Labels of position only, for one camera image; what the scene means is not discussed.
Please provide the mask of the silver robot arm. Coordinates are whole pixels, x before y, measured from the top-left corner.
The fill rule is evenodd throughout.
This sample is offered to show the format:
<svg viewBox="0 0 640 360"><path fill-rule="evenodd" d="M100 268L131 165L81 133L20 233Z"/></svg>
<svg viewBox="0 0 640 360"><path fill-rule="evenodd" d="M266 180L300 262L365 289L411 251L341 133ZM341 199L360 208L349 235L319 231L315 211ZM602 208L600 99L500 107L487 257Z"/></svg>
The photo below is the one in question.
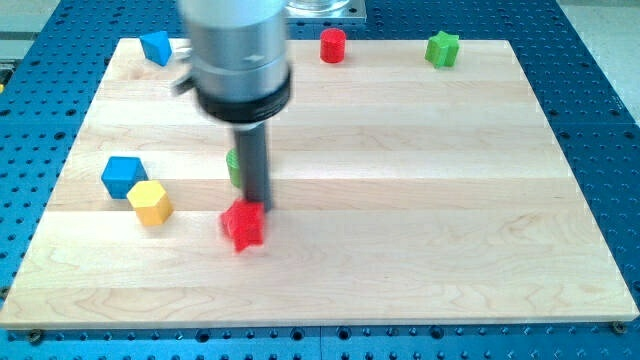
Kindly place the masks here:
<svg viewBox="0 0 640 360"><path fill-rule="evenodd" d="M287 3L180 0L191 51L187 80L200 108L233 131L243 198L272 207L265 122L291 94Z"/></svg>

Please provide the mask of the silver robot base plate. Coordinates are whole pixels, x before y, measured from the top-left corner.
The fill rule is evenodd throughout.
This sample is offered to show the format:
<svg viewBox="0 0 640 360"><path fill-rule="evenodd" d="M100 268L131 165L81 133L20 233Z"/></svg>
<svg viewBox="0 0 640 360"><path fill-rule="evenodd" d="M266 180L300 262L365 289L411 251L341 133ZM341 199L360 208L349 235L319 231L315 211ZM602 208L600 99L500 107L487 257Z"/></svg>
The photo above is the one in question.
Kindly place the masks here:
<svg viewBox="0 0 640 360"><path fill-rule="evenodd" d="M295 21L355 21L367 18L365 0L287 0L288 17Z"/></svg>

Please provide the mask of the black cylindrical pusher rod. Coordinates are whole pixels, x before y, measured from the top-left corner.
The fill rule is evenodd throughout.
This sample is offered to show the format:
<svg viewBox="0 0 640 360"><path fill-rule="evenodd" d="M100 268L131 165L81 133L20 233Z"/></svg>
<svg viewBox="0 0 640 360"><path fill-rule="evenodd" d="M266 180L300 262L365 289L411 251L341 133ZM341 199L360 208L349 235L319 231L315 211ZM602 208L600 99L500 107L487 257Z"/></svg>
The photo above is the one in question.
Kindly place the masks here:
<svg viewBox="0 0 640 360"><path fill-rule="evenodd" d="M263 122L233 127L243 197L272 208L266 129Z"/></svg>

